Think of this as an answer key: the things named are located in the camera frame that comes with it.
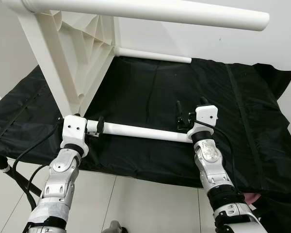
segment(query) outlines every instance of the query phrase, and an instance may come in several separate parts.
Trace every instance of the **black cloth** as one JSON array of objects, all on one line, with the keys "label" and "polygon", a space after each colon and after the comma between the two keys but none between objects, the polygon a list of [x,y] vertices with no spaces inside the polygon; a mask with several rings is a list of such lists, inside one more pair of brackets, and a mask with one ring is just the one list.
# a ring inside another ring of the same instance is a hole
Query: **black cloth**
[{"label": "black cloth", "polygon": [[[268,65],[223,64],[193,59],[191,64],[114,58],[85,117],[176,131],[176,101],[184,117],[204,96],[218,108],[217,127],[234,149],[237,183],[274,203],[291,204],[291,136],[289,122],[276,100],[291,71]],[[39,67],[0,101],[0,155],[17,158],[51,131],[61,114]],[[231,174],[230,148],[213,135]],[[44,164],[56,157],[58,129],[23,158]],[[87,138],[89,154],[81,169],[148,181],[202,187],[191,144],[103,134]]]}]

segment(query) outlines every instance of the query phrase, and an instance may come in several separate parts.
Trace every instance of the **tiled floor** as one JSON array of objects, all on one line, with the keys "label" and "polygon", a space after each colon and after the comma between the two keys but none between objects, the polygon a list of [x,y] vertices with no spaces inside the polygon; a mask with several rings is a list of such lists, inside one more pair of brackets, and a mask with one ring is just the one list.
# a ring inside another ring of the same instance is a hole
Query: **tiled floor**
[{"label": "tiled floor", "polygon": [[[19,165],[27,178],[36,168]],[[44,168],[34,184],[42,188],[47,175]],[[29,214],[26,196],[0,172],[0,233],[22,232]],[[215,232],[212,209],[202,189],[80,171],[67,232],[100,233],[111,220],[118,220],[130,233]]]}]

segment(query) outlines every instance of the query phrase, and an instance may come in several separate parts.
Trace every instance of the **white metal bar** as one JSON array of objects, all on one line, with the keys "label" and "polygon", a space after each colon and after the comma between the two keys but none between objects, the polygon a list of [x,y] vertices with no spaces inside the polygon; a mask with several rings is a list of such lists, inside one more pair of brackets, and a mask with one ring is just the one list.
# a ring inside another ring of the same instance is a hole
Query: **white metal bar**
[{"label": "white metal bar", "polygon": [[[88,120],[87,121],[87,131],[97,132],[98,121]],[[104,123],[103,133],[120,135],[120,136],[130,136],[130,137],[142,137],[174,142],[186,142],[192,143],[192,140],[188,138],[185,133],[176,133],[163,130],[154,130],[148,128],[141,128],[129,125],[119,125],[113,123]]]},{"label": "white metal bar", "polygon": [[45,10],[150,19],[262,31],[269,14],[184,0],[23,0],[32,12]]},{"label": "white metal bar", "polygon": [[120,47],[115,47],[114,52],[116,56],[137,57],[137,58],[145,58],[145,59],[153,59],[153,60],[161,60],[161,61],[169,61],[169,62],[182,62],[182,63],[192,62],[192,59],[190,57],[181,57],[181,56],[173,56],[173,55],[167,55],[167,54],[155,53],[155,52],[130,50],[130,49],[124,49]]}]

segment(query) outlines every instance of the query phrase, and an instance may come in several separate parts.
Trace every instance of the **robotic arm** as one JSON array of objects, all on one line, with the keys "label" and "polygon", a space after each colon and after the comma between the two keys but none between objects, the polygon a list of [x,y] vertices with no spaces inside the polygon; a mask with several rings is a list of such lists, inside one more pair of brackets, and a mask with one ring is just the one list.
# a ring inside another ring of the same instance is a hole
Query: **robotic arm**
[{"label": "robotic arm", "polygon": [[[189,115],[190,130],[187,138],[182,134],[173,137],[173,132],[138,128],[133,134],[132,126],[119,126],[111,123],[87,121],[79,116],[66,116],[63,127],[63,141],[56,159],[49,166],[49,178],[40,195],[37,207],[28,220],[28,233],[65,233],[65,226],[74,193],[74,182],[79,173],[81,158],[88,153],[85,135],[110,133],[171,140],[177,138],[193,142],[195,163],[200,170],[200,179],[214,211],[217,233],[267,233],[259,220],[252,214],[241,194],[233,185],[222,165],[223,157],[217,149],[212,134],[217,120],[218,109],[214,105],[200,105],[196,113]],[[121,232],[120,225],[109,232]]]}]

